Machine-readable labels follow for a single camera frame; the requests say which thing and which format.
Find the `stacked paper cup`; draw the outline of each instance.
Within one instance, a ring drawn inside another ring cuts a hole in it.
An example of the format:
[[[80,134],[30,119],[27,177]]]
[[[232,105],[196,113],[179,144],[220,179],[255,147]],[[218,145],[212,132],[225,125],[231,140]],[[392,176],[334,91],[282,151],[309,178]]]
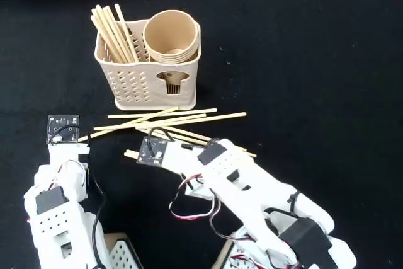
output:
[[[154,15],[144,28],[144,45],[152,60],[164,64],[180,64],[192,59],[199,47],[199,28],[187,13],[176,10]],[[169,72],[165,79],[180,84],[184,73]]]

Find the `black table surface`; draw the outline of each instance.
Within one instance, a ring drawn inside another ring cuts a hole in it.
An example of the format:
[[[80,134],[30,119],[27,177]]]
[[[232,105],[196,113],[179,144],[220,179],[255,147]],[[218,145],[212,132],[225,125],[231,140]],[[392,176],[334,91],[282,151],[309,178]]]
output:
[[[89,20],[95,4],[114,3],[128,20],[192,14],[203,48],[196,108],[248,116],[186,129],[257,153],[260,166],[324,207],[358,268],[399,267],[402,0],[0,0],[1,268],[38,268],[23,194],[48,163],[47,116],[78,114],[91,130],[118,112]],[[224,240],[206,220],[170,215],[178,177],[123,157],[141,138],[124,130],[93,140],[105,232],[126,232],[146,268],[210,268]],[[85,209],[99,202],[91,187]],[[178,206],[208,208],[195,198]],[[217,218],[223,233],[239,225],[229,211]]]

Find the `robotic hand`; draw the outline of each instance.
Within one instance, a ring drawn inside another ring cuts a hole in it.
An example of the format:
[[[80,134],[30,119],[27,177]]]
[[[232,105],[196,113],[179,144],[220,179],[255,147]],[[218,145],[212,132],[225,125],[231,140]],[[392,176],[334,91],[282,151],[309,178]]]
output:
[[[209,213],[187,217],[176,215],[171,203],[177,218],[209,216],[213,227],[213,218],[224,203],[242,221],[233,236],[214,229],[235,245],[222,268],[237,267],[233,260],[273,269],[352,269],[356,265],[348,245],[329,235],[334,222],[325,210],[271,176],[227,139],[199,148],[146,137],[137,162],[181,175],[179,188],[186,186],[187,195],[212,201]]]
[[[118,240],[109,253],[98,221],[101,208],[94,215],[79,204],[87,198],[88,180],[88,165],[79,162],[79,155],[89,154],[89,147],[77,143],[77,128],[78,116],[49,117],[50,164],[39,166],[24,194],[40,268],[142,268],[128,239]]]

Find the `wooden chopstick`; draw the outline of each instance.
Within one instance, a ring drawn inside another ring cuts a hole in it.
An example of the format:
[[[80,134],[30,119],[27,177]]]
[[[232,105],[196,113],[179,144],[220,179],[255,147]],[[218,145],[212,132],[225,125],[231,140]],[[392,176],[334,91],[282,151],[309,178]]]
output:
[[[197,113],[215,113],[217,111],[216,108],[207,108],[205,110],[184,110],[177,111],[172,113],[165,113],[160,117],[168,117],[168,116],[181,116],[181,115],[196,115]],[[128,118],[141,118],[148,115],[147,113],[133,113],[129,115],[108,115],[109,119],[128,119]]]
[[[138,129],[138,130],[141,131],[141,132],[145,132],[146,134],[148,134],[148,133],[151,131],[151,129],[145,129],[145,130],[143,130],[143,129]],[[161,131],[161,130],[159,130],[159,129],[156,129],[155,131],[153,131],[153,132],[152,132],[152,135],[155,135],[156,137],[160,137],[160,138],[169,140],[169,138],[164,134],[164,132]],[[205,142],[205,141],[198,140],[198,139],[194,139],[194,138],[190,138],[190,137],[185,137],[185,136],[183,136],[183,135],[173,134],[172,132],[169,132],[169,135],[170,135],[172,138],[179,139],[180,142],[194,143],[194,144],[198,144],[198,145],[201,145],[201,146],[206,146],[206,145],[207,145],[207,142]],[[242,148],[242,147],[239,147],[239,146],[236,146],[236,147],[238,147],[241,151],[246,152],[246,154],[247,154],[248,156],[257,157],[257,155],[252,154],[252,153],[250,153],[250,152],[247,152],[245,148]]]
[[[194,133],[194,132],[189,132],[189,131],[183,130],[183,129],[176,129],[175,127],[162,126],[162,128],[164,128],[164,129],[166,129],[166,130],[168,130],[168,131],[170,131],[170,132],[177,132],[177,133],[179,133],[179,134],[188,135],[188,136],[190,136],[190,137],[194,137],[194,138],[197,138],[197,139],[200,139],[200,140],[204,140],[204,141],[207,141],[207,142],[212,139],[212,138],[210,138],[210,137],[206,137],[205,135],[199,135],[199,134],[196,134],[196,133]],[[237,147],[239,147],[240,149],[242,149],[242,151],[247,151],[247,149],[245,149],[245,148],[243,148],[243,147],[241,147],[241,146],[237,146]]]
[[[192,115],[192,116],[183,116],[183,117],[172,118],[172,119],[164,119],[164,120],[160,120],[160,121],[169,123],[169,122],[177,122],[177,121],[197,119],[197,118],[203,118],[203,117],[206,117],[205,113],[201,113],[199,115]],[[120,125],[99,126],[99,127],[94,127],[94,130],[131,129],[131,128],[135,127],[136,123],[138,123],[138,122],[133,122],[133,123],[127,122],[127,123],[120,124]]]
[[[125,39],[122,36],[121,31],[118,28],[118,25],[116,23],[115,17],[110,9],[109,6],[105,6],[103,8],[103,12],[105,14],[105,18],[107,22],[109,23],[110,28],[112,29],[113,34],[115,35],[115,38],[117,39],[119,46],[125,55],[126,61],[128,63],[134,62],[134,58],[132,57],[130,50],[127,47],[127,44],[125,43]]]
[[[125,54],[123,53],[122,49],[119,46],[118,40],[116,39],[116,37],[114,36],[112,29],[110,28],[110,25],[108,23],[108,21],[106,20],[106,16],[104,15],[104,12],[101,8],[101,6],[97,5],[95,7],[95,9],[92,10],[93,15],[96,16],[100,22],[103,24],[103,26],[106,29],[106,32],[108,33],[108,36],[111,40],[111,42],[114,44],[115,48],[118,50],[118,53],[120,55],[120,57],[123,60],[123,63],[127,63],[127,60],[125,59]]]
[[[137,53],[136,53],[136,49],[135,49],[134,44],[133,44],[132,37],[130,37],[130,34],[129,34],[128,30],[127,30],[126,21],[125,21],[125,18],[123,17],[122,11],[121,11],[120,6],[119,6],[118,3],[115,4],[115,9],[116,9],[116,12],[118,13],[118,17],[119,17],[119,20],[120,20],[120,24],[122,25],[123,32],[126,35],[128,46],[130,47],[130,50],[132,51],[134,61],[138,62],[139,58],[137,57]]]
[[[219,116],[212,116],[212,117],[206,117],[206,118],[192,119],[192,120],[188,120],[188,121],[175,121],[175,122],[164,123],[164,120],[160,120],[160,121],[153,121],[153,122],[146,122],[146,123],[138,123],[134,126],[136,129],[151,129],[152,127],[157,127],[157,126],[160,126],[160,127],[175,126],[175,125],[216,121],[216,120],[245,117],[245,116],[246,116],[246,112],[241,112],[241,113],[231,113],[229,115],[219,115]]]
[[[130,149],[126,149],[126,152],[123,154],[125,157],[130,157],[132,159],[138,159],[139,153],[137,151],[132,151]]]
[[[148,134],[149,132],[150,132],[150,130],[147,130],[147,129],[138,129],[138,131],[139,132],[143,132],[143,133],[145,133],[145,134]],[[162,134],[160,134],[160,133],[152,133],[152,135],[154,136],[154,137],[158,137],[158,138],[162,138],[162,139],[165,139],[165,140],[169,140],[169,138],[166,136],[166,135],[162,135]],[[180,142],[180,143],[185,143],[185,144],[191,144],[190,142],[187,142],[187,141],[183,141],[183,140],[178,140],[178,142]]]
[[[126,123],[123,123],[121,125],[131,125],[133,123],[143,122],[143,121],[158,117],[160,115],[163,115],[165,113],[174,112],[175,110],[178,110],[178,109],[179,108],[177,106],[175,106],[175,107],[172,107],[172,108],[168,108],[167,110],[162,110],[162,111],[157,112],[157,113],[150,113],[149,115],[146,115],[144,117],[141,117],[141,118],[138,118],[138,119],[126,122]],[[95,133],[91,134],[90,136],[91,136],[91,138],[95,138],[95,137],[99,137],[101,135],[109,134],[110,132],[114,132],[115,130],[116,129],[102,130],[101,132],[95,132]],[[84,141],[87,141],[87,139],[88,139],[87,136],[81,137],[81,138],[78,139],[78,142],[84,142]]]
[[[94,23],[94,26],[99,31],[99,34],[101,35],[102,39],[105,41],[106,45],[108,46],[109,50],[111,51],[113,60],[116,63],[123,63],[123,59],[120,57],[120,54],[118,53],[117,49],[112,44],[112,42],[106,32],[105,27],[102,25],[102,23],[99,21],[99,19],[96,16],[92,15],[91,21]]]

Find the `beige plastic holder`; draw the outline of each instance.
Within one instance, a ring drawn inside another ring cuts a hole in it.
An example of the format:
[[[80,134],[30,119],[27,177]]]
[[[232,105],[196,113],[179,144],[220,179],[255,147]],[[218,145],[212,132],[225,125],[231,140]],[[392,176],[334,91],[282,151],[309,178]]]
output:
[[[108,81],[116,107],[120,110],[164,110],[178,106],[190,110],[196,105],[196,77],[202,54],[200,26],[198,48],[186,61],[163,64],[151,60],[142,33],[148,20],[126,22],[130,29],[139,62],[115,63],[99,33],[96,38],[95,59]]]

